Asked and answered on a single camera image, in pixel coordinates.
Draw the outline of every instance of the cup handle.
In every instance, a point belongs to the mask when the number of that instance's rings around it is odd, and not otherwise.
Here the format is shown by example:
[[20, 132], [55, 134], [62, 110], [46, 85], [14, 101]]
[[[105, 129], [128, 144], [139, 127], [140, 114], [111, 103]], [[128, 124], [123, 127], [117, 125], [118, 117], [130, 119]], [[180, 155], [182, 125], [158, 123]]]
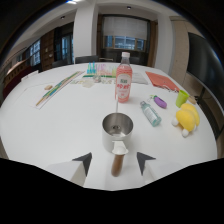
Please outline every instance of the cup handle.
[[113, 162], [112, 169], [111, 169], [111, 174], [114, 177], [119, 176], [121, 169], [122, 169], [122, 165], [123, 165], [123, 159], [124, 159], [124, 155], [115, 155], [114, 156], [114, 162]]

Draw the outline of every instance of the white table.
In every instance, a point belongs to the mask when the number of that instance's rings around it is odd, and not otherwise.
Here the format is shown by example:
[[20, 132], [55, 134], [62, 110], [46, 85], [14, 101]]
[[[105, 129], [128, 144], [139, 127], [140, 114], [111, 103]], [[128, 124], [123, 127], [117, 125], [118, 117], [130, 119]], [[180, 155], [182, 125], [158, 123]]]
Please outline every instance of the white table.
[[[40, 110], [29, 105], [46, 85], [72, 72], [86, 71], [87, 66], [78, 64], [51, 69], [28, 78], [13, 89], [0, 111], [1, 138], [10, 160], [45, 169], [51, 164], [69, 162], [91, 152], [92, 161], [84, 187], [119, 190], [139, 188], [145, 184], [137, 152], [177, 162], [183, 167], [217, 159], [214, 134], [198, 105], [195, 106], [201, 123], [194, 133], [183, 138], [182, 129], [171, 124], [178, 110], [175, 105], [177, 93], [153, 87], [152, 84], [132, 83], [129, 101], [118, 105], [118, 112], [128, 115], [134, 123], [132, 143], [124, 157], [120, 176], [113, 177], [111, 166], [114, 155], [103, 147], [102, 121], [115, 111], [114, 84], [99, 83], [91, 88], [68, 84]], [[148, 81], [145, 71], [167, 76], [158, 69], [131, 67], [133, 72], [140, 72]], [[157, 127], [152, 127], [140, 108], [140, 102], [146, 101], [151, 94], [159, 96], [168, 105], [167, 109], [162, 109], [151, 100], [151, 105], [162, 117]]]

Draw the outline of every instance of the metal cup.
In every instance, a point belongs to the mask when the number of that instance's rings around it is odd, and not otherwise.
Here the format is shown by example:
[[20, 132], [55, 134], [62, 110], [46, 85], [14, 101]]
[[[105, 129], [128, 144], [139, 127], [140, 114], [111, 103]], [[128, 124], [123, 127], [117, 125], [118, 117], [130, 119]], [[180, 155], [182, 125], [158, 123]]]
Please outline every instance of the metal cup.
[[103, 145], [108, 152], [114, 149], [113, 141], [123, 141], [126, 148], [130, 143], [133, 122], [130, 117], [122, 113], [112, 113], [103, 120]]

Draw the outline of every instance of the window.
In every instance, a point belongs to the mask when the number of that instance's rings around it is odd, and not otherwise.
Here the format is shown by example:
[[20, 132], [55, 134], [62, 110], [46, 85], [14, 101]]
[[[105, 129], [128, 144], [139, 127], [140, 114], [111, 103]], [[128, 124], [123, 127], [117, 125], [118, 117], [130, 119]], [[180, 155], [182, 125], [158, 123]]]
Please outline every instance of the window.
[[30, 64], [31, 66], [40, 63], [40, 40], [30, 46]]
[[62, 37], [62, 59], [67, 59], [68, 64], [74, 64], [72, 34]]
[[105, 17], [104, 48], [145, 51], [147, 23], [145, 20], [129, 17]]
[[113, 36], [105, 36], [105, 47], [113, 46]]
[[68, 64], [74, 64], [73, 34], [60, 36], [55, 41], [55, 61], [67, 60]]
[[17, 58], [16, 58], [16, 62], [19, 62], [19, 61], [22, 61], [22, 54], [20, 54], [19, 56], [17, 56]]
[[104, 48], [145, 51], [145, 40], [126, 36], [105, 36]]
[[144, 40], [138, 39], [137, 41], [137, 50], [143, 51], [144, 50]]

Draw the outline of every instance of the clear bottle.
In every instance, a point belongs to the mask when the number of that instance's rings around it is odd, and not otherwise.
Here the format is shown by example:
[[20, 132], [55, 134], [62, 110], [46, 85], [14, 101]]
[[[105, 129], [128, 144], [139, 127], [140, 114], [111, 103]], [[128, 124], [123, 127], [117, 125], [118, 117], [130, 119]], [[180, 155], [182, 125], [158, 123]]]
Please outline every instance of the clear bottle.
[[157, 114], [157, 112], [152, 108], [150, 104], [147, 104], [145, 101], [140, 103], [141, 108], [145, 116], [148, 118], [153, 127], [157, 126], [162, 118]]
[[128, 101], [131, 89], [132, 69], [129, 62], [130, 53], [122, 52], [121, 64], [116, 71], [115, 99], [118, 95], [118, 102]]

